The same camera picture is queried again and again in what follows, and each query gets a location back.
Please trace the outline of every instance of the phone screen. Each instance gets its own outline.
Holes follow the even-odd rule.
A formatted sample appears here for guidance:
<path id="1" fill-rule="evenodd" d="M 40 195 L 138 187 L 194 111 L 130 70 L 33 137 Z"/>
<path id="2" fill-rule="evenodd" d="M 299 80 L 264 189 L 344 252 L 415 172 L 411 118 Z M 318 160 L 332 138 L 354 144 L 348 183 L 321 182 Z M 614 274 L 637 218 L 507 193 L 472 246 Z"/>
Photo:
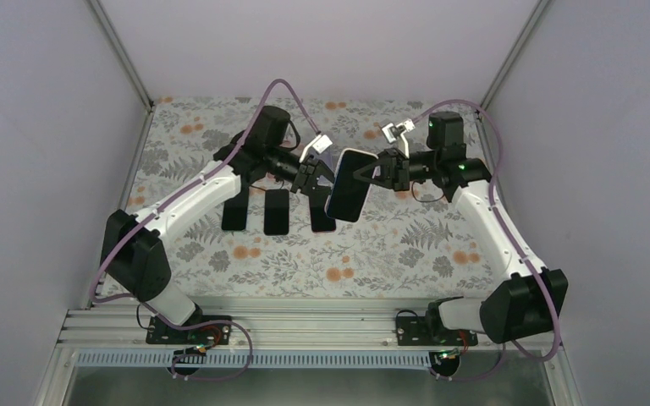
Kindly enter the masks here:
<path id="1" fill-rule="evenodd" d="M 290 192 L 274 189 L 265 192 L 265 235 L 288 235 L 290 229 Z"/>
<path id="2" fill-rule="evenodd" d="M 243 184 L 234 198 L 223 204 L 223 219 L 220 228 L 223 231 L 243 231 L 248 221 L 248 185 Z"/>
<path id="3" fill-rule="evenodd" d="M 310 227 L 313 233 L 330 233 L 335 231 L 335 219 L 325 214 L 325 204 L 330 195 L 329 189 L 316 192 L 308 199 L 310 201 Z"/>
<path id="4" fill-rule="evenodd" d="M 356 222 L 360 219 L 360 212 L 365 205 L 370 184 L 355 180 L 353 172 L 364 166 L 374 163 L 377 156 L 368 152 L 345 150 L 340 156 L 338 171 L 335 174 L 333 191 L 330 194 L 325 212 L 328 217 L 337 218 L 346 222 Z M 364 172 L 362 175 L 371 178 L 375 168 Z"/>

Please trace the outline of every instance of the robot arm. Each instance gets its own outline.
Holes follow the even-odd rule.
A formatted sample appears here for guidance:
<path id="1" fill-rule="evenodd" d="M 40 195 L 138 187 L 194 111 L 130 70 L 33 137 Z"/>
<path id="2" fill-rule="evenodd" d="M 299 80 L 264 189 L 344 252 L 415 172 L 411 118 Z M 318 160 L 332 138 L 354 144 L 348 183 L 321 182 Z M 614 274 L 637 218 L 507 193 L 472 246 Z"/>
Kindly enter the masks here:
<path id="1" fill-rule="evenodd" d="M 253 126 L 252 135 L 228 166 L 205 179 L 207 173 L 221 164 L 220 159 L 235 148 L 242 133 L 214 154 L 215 161 L 209 162 L 170 195 L 133 215 L 122 210 L 114 212 L 106 224 L 102 262 L 125 234 L 150 215 L 154 217 L 116 254 L 107 273 L 140 302 L 148 303 L 173 324 L 190 326 L 200 322 L 200 308 L 171 278 L 166 250 L 172 241 L 198 218 L 235 197 L 242 187 L 263 178 L 268 172 L 291 182 L 293 193 L 308 196 L 329 189 L 318 184 L 320 177 L 334 180 L 332 170 L 309 153 L 310 150 L 322 153 L 332 144 L 326 135 L 319 134 L 317 142 L 308 145 L 301 155 L 279 147 L 289 121 L 290 115 L 284 110 L 265 106 Z M 192 187 L 199 181 L 201 184 Z M 159 211 L 165 201 L 169 202 L 167 207 Z"/>
<path id="2" fill-rule="evenodd" d="M 490 201 L 488 190 L 492 176 L 481 160 L 466 157 L 462 117 L 453 112 L 430 115 L 427 146 L 431 151 L 401 149 L 407 145 L 404 134 L 413 129 L 411 120 L 386 125 L 383 128 L 386 139 L 390 144 L 397 142 L 399 148 L 381 152 L 376 162 L 355 171 L 355 178 L 397 191 L 408 190 L 410 182 L 431 179 L 471 225 L 498 284 L 486 297 L 455 297 L 432 302 L 425 317 L 433 336 L 437 338 L 449 330 L 471 330 L 486 333 L 495 343 L 504 343 L 551 331 L 553 323 L 548 306 L 526 261 L 538 270 L 557 314 L 564 303 L 567 279 L 561 270 L 550 271 L 532 252 L 502 207 L 496 190 L 494 201 Z M 379 176 L 363 176 L 373 167 L 380 168 Z M 502 217 L 512 239 L 523 249 L 524 256 L 518 255 L 495 211 Z"/>
<path id="3" fill-rule="evenodd" d="M 173 193 L 134 213 L 136 221 L 139 218 L 142 220 L 152 213 L 157 214 L 144 229 L 162 241 L 163 250 L 168 250 L 171 242 L 181 236 L 198 218 L 203 217 L 213 207 L 235 197 L 240 192 L 240 176 L 233 173 L 233 168 L 226 166 L 213 177 L 202 182 L 201 185 L 179 196 L 164 212 L 157 212 L 157 208 L 163 201 L 177 195 L 187 184 L 198 179 L 203 180 L 205 174 L 212 171 L 218 164 L 220 161 L 209 162 L 202 171 Z M 184 324 L 196 311 L 196 304 L 178 289 L 170 276 L 168 276 L 168 283 L 162 288 L 162 291 L 146 302 L 177 325 Z"/>

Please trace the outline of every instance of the metal base plate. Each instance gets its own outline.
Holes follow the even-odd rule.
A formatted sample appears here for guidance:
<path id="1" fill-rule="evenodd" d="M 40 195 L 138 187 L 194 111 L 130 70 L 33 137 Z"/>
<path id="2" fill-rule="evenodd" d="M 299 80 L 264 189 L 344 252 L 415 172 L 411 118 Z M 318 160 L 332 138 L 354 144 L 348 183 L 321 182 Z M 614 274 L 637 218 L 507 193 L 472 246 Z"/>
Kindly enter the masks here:
<path id="1" fill-rule="evenodd" d="M 460 331 L 465 334 L 468 346 L 477 345 L 477 335 L 464 330 L 448 330 L 443 334 L 443 341 L 436 341 L 421 317 L 399 315 L 395 318 L 394 324 L 397 329 L 397 345 L 400 347 L 462 347 L 465 343 L 462 341 Z"/>
<path id="2" fill-rule="evenodd" d="M 201 319 L 201 322 L 213 321 L 213 320 L 233 320 L 229 315 L 204 315 Z M 213 325 L 220 331 L 220 340 L 218 345 L 228 345 L 230 338 L 230 330 L 226 329 L 227 332 L 223 331 L 223 328 L 226 327 L 224 324 L 215 324 Z M 208 345 L 214 340 L 214 331 L 212 329 L 206 330 L 188 330 L 180 331 L 174 330 L 173 328 L 166 326 L 161 319 L 157 317 L 152 317 L 148 325 L 148 335 L 146 336 L 146 343 L 148 344 L 176 344 L 176 345 L 198 345 L 206 344 Z"/>

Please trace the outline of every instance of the cable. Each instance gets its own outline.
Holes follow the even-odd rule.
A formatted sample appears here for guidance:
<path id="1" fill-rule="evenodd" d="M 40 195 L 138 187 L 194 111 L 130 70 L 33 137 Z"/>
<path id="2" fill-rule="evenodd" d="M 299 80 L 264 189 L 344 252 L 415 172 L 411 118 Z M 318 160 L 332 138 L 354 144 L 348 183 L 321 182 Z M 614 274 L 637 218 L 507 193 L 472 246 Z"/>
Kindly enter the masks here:
<path id="1" fill-rule="evenodd" d="M 467 335 L 465 332 L 460 330 L 460 338 L 462 338 L 462 354 L 467 354 L 467 350 L 470 349 L 470 344 L 467 342 Z"/>
<path id="2" fill-rule="evenodd" d="M 285 186 L 285 180 L 284 180 L 284 179 L 280 179 L 280 187 L 278 188 L 278 190 L 282 189 L 283 186 Z M 263 188 L 261 188 L 260 186 L 255 186 L 254 184 L 252 184 L 251 187 L 252 187 L 253 189 L 262 190 L 263 192 L 267 192 L 267 191 L 269 191 L 269 190 L 272 190 L 272 189 L 263 189 Z"/>
<path id="3" fill-rule="evenodd" d="M 295 93 L 295 90 L 293 90 L 293 87 L 288 83 L 287 81 L 283 79 L 275 79 L 273 82 L 270 83 L 270 85 L 267 86 L 265 89 L 265 92 L 262 95 L 262 98 L 260 102 L 258 103 L 256 107 L 256 111 L 253 114 L 253 117 L 251 118 L 250 122 L 248 123 L 247 127 L 245 127 L 245 131 L 243 131 L 243 135 L 238 139 L 238 141 L 235 143 L 235 148 L 228 154 L 228 156 L 225 157 L 225 159 L 220 162 L 220 164 L 215 167 L 212 171 L 209 173 L 206 173 L 202 178 L 195 179 L 193 182 L 186 184 L 183 186 L 182 189 L 178 190 L 178 192 L 174 193 L 170 198 L 166 199 L 160 206 L 158 206 L 155 210 L 154 213 L 151 213 L 150 215 L 146 216 L 142 221 L 140 221 L 138 224 L 136 224 L 135 227 L 133 227 L 125 236 L 118 241 L 118 243 L 113 247 L 111 252 L 108 253 L 106 256 L 106 259 L 103 260 L 103 263 L 101 266 L 98 268 L 98 273 L 96 274 L 96 277 L 93 278 L 93 281 L 91 282 L 91 285 L 88 289 L 89 295 L 91 296 L 91 302 L 93 303 L 107 303 L 115 299 L 122 299 L 122 298 L 132 298 L 132 294 L 115 294 L 113 296 L 109 296 L 107 298 L 97 298 L 96 297 L 96 289 L 98 287 L 98 283 L 101 281 L 101 278 L 103 275 L 106 273 L 106 270 L 108 267 L 111 265 L 111 262 L 113 262 L 113 259 L 116 257 L 116 255 L 120 252 L 120 250 L 132 239 L 143 227 L 145 227 L 151 220 L 156 218 L 157 216 L 160 215 L 160 213 L 163 213 L 168 206 L 170 206 L 174 201 L 176 201 L 180 196 L 185 195 L 189 191 L 191 191 L 193 188 L 196 186 L 202 184 L 203 182 L 207 181 L 209 178 L 212 178 L 213 175 L 218 173 L 221 169 L 226 167 L 231 160 L 233 160 L 233 157 L 235 154 L 240 151 L 240 148 L 243 146 L 245 143 L 245 140 L 248 138 L 248 135 L 250 135 L 251 130 L 253 128 L 253 125 L 255 124 L 256 119 L 260 115 L 260 112 L 262 108 L 265 106 L 265 101 L 267 100 L 267 97 L 270 96 L 270 92 L 273 90 L 273 87 L 277 84 L 282 84 L 285 87 L 288 88 L 290 91 L 290 94 L 293 95 L 293 98 L 295 99 L 295 102 L 298 104 L 298 107 L 302 111 L 303 115 L 305 116 L 307 122 L 310 124 L 312 129 L 315 131 L 316 134 L 320 133 L 320 129 L 317 127 L 315 122 L 312 120 L 310 115 L 308 115 L 307 110 L 305 109 L 305 106 L 303 106 L 302 101 L 300 101 L 300 98 L 298 95 Z"/>
<path id="4" fill-rule="evenodd" d="M 152 311 L 153 313 L 157 313 L 155 309 L 153 309 L 148 303 L 143 304 L 144 307 L 146 307 L 148 310 Z M 222 381 L 229 381 L 231 379 L 237 378 L 238 376 L 243 375 L 244 372 L 248 370 L 248 367 L 251 365 L 253 362 L 253 340 L 251 338 L 251 335 L 248 334 L 248 331 L 245 330 L 240 324 L 236 323 L 235 321 L 230 321 L 230 320 L 213 320 L 213 321 L 204 321 L 202 323 L 195 324 L 193 326 L 178 326 L 176 324 L 173 324 L 170 320 L 167 318 L 158 315 L 158 318 L 163 321 L 163 323 L 166 324 L 166 326 L 169 326 L 170 328 L 173 328 L 174 330 L 179 330 L 179 331 L 188 331 L 188 330 L 195 330 L 196 328 L 201 328 L 205 326 L 214 326 L 218 324 L 225 324 L 228 326 L 233 326 L 237 328 L 238 330 L 241 330 L 243 334 L 245 335 L 245 339 L 248 341 L 248 357 L 245 359 L 245 365 L 243 365 L 242 368 L 237 370 L 235 373 L 231 375 L 226 375 L 226 376 L 219 376 L 217 378 L 205 378 L 205 377 L 188 377 L 185 375 L 180 375 L 175 371 L 175 365 L 178 364 L 178 361 L 182 360 L 183 358 L 192 356 L 192 355 L 199 355 L 199 354 L 182 354 L 178 357 L 176 357 L 171 364 L 171 372 L 173 373 L 173 376 L 177 376 L 180 378 L 185 379 L 186 381 L 205 381 L 205 382 L 222 382 Z"/>
<path id="5" fill-rule="evenodd" d="M 504 218 L 502 217 L 502 214 L 499 213 L 499 208 L 494 205 L 495 199 L 494 199 L 494 185 L 497 183 L 497 179 L 499 176 L 499 170 L 501 168 L 501 163 L 504 159 L 504 152 L 502 148 L 502 135 L 499 133 L 499 128 L 497 127 L 497 124 L 494 122 L 492 117 L 487 113 L 482 106 L 473 103 L 472 101 L 467 101 L 467 100 L 462 100 L 462 99 L 452 99 L 452 100 L 445 100 L 441 101 L 434 106 L 428 108 L 425 110 L 423 113 L 418 115 L 417 117 L 412 119 L 412 123 L 417 123 L 418 121 L 421 121 L 423 118 L 428 116 L 430 113 L 434 112 L 438 108 L 442 106 L 446 106 L 449 104 L 464 104 L 466 106 L 472 107 L 475 110 L 477 110 L 484 118 L 492 125 L 492 130 L 494 131 L 494 138 L 497 141 L 497 161 L 494 163 L 494 169 L 492 171 L 492 179 L 489 181 L 489 189 L 487 191 L 490 205 L 492 208 L 492 213 L 494 213 L 494 216 L 497 218 L 497 222 L 499 223 L 499 226 L 502 228 L 502 231 L 504 231 L 504 234 L 507 236 L 507 239 L 512 243 L 512 245 L 515 247 L 515 250 L 517 251 L 517 255 L 520 256 L 522 262 L 525 264 L 529 272 L 532 274 L 534 277 L 535 282 L 537 283 L 537 286 L 539 289 L 542 291 L 542 296 L 544 297 L 544 301 L 547 303 L 547 307 L 549 309 L 549 316 L 552 318 L 552 328 L 554 330 L 554 340 L 552 341 L 552 348 L 549 350 L 547 354 L 545 354 L 542 357 L 539 357 L 535 354 L 530 353 L 527 351 L 524 347 L 522 347 L 516 340 L 512 340 L 512 343 L 517 347 L 526 357 L 532 358 L 532 359 L 537 359 L 542 362 L 549 361 L 550 359 L 554 358 L 554 356 L 557 354 L 557 350 L 559 349 L 559 344 L 562 341 L 562 335 L 561 335 L 561 330 L 559 326 L 559 317 L 557 315 L 557 308 L 554 306 L 554 301 L 552 300 L 552 295 L 549 294 L 549 291 L 547 290 L 547 286 L 544 284 L 544 281 L 542 280 L 542 277 L 539 276 L 539 272 L 537 269 L 534 267 L 534 265 L 526 258 L 526 253 L 522 249 L 521 245 L 517 242 L 517 239 L 515 238 L 514 234 L 510 230 L 509 227 L 507 227 L 507 223 L 504 222 Z"/>
<path id="6" fill-rule="evenodd" d="M 444 191 L 442 192 L 442 195 L 439 196 L 439 199 L 432 199 L 432 200 L 419 200 L 417 199 L 417 196 L 415 196 L 415 183 L 412 182 L 410 185 L 410 193 L 412 194 L 412 199 L 415 199 L 415 201 L 419 201 L 420 203 L 434 203 L 436 201 L 440 201 L 444 197 Z"/>
<path id="7" fill-rule="evenodd" d="M 283 149 L 290 152 L 290 151 L 295 151 L 295 149 L 297 149 L 297 147 L 300 146 L 300 142 L 302 141 L 302 138 L 300 137 L 300 133 L 298 133 L 298 129 L 295 127 L 293 120 L 288 121 L 288 123 L 290 124 L 290 128 L 293 129 L 293 134 L 295 134 L 295 145 Z"/>
<path id="8" fill-rule="evenodd" d="M 487 372 L 477 375 L 477 376 L 465 376 L 458 378 L 456 376 L 443 376 L 443 378 L 447 381 L 450 382 L 474 382 L 474 381 L 480 381 L 485 378 L 489 378 L 492 374 L 497 372 L 499 368 L 502 368 L 502 365 L 504 365 L 504 357 L 507 354 L 505 351 L 507 349 L 507 344 L 502 343 L 502 350 L 499 352 L 499 359 L 497 360 L 497 364 L 495 364 L 491 370 L 488 370 Z M 435 370 L 432 367 L 427 368 L 430 371 L 430 374 L 435 376 L 435 379 L 439 380 L 440 375 L 435 372 Z"/>
<path id="9" fill-rule="evenodd" d="M 140 323 L 140 303 L 135 307 L 135 320 L 138 321 L 138 327 L 142 328 L 143 330 L 148 330 L 148 327 L 143 327 L 143 325 Z"/>
<path id="10" fill-rule="evenodd" d="M 397 317 L 399 315 L 403 314 L 403 313 L 409 313 L 409 314 L 413 315 L 414 317 L 417 317 L 417 320 L 420 320 L 420 315 L 418 315 L 417 313 L 415 313 L 412 310 L 407 310 L 407 309 L 402 309 L 402 310 L 398 311 L 397 314 L 394 315 L 394 318 L 397 319 Z"/>

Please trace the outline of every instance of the floral tablecloth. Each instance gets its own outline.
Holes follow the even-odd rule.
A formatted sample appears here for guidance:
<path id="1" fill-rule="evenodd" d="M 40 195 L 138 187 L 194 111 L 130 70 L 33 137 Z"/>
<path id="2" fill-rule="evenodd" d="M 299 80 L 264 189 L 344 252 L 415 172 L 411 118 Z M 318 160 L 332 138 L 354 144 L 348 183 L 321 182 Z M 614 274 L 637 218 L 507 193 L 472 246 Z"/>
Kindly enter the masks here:
<path id="1" fill-rule="evenodd" d="M 164 97 L 157 104 L 128 212 L 150 205 L 212 160 L 251 118 L 258 100 L 249 97 Z M 314 131 L 292 99 L 268 104 L 288 110 L 303 141 Z M 320 129 L 331 136 L 333 159 L 345 147 L 378 153 L 389 147 L 379 123 L 411 118 L 432 103 L 422 101 L 329 101 L 305 99 Z M 482 157 L 469 107 L 453 106 L 465 118 L 468 155 Z M 427 126 L 410 133 L 411 151 L 425 150 Z M 294 142 L 289 134 L 286 145 Z M 277 188 L 274 179 L 256 185 Z M 414 195 L 434 200 L 432 184 L 415 184 Z M 251 189 L 244 232 L 220 229 L 221 206 L 178 237 L 168 252 L 173 277 L 193 296 L 316 298 L 438 298 L 489 291 L 492 273 L 459 212 L 441 199 L 420 203 L 410 192 L 372 187 L 357 223 L 338 222 L 334 233 L 310 230 L 307 198 L 290 195 L 290 233 L 262 232 L 264 192 Z M 102 293 L 122 292 L 110 277 Z"/>

